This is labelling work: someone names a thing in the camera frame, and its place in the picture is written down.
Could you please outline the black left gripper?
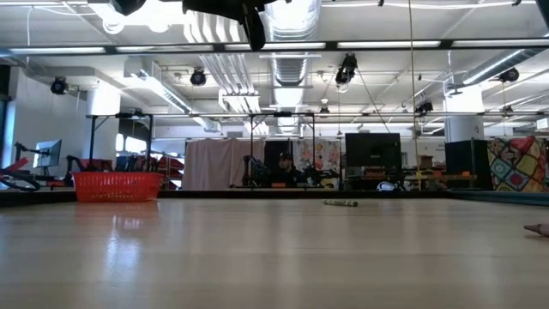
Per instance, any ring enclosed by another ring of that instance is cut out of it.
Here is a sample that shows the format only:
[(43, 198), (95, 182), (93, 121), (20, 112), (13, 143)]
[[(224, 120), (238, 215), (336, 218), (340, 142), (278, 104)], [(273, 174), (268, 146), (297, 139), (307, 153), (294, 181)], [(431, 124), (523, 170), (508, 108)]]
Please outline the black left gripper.
[(265, 32), (258, 12), (277, 0), (183, 0), (183, 10), (220, 15), (233, 20), (244, 18), (244, 31), (252, 51), (265, 45)]

